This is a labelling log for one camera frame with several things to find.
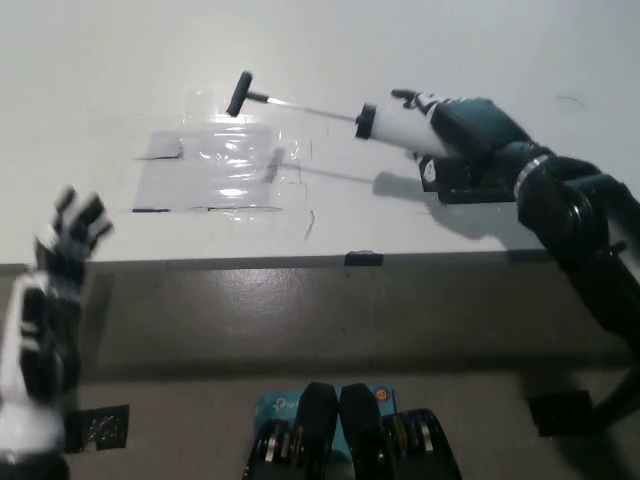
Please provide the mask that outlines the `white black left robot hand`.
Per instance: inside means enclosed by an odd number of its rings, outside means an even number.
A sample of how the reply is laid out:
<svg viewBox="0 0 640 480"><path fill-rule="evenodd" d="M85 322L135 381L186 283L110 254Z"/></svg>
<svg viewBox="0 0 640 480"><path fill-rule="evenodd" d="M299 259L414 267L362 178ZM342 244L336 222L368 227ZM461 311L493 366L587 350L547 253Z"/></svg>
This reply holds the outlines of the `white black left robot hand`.
<svg viewBox="0 0 640 480"><path fill-rule="evenodd" d="M64 446L65 397L81 371L87 265L112 227L98 194L81 200L66 187L12 285L1 342L1 453L12 461Z"/></svg>

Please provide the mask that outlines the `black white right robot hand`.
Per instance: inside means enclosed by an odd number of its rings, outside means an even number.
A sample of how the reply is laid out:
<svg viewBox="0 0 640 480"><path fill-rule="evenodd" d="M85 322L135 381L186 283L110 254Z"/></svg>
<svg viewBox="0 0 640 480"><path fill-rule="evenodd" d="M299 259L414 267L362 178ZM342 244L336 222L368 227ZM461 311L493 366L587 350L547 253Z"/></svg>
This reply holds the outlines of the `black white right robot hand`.
<svg viewBox="0 0 640 480"><path fill-rule="evenodd" d="M423 190L444 204L512 202L522 168L548 151L489 99L438 99L408 89L394 89L391 96L424 114L449 149L448 158L414 156Z"/></svg>

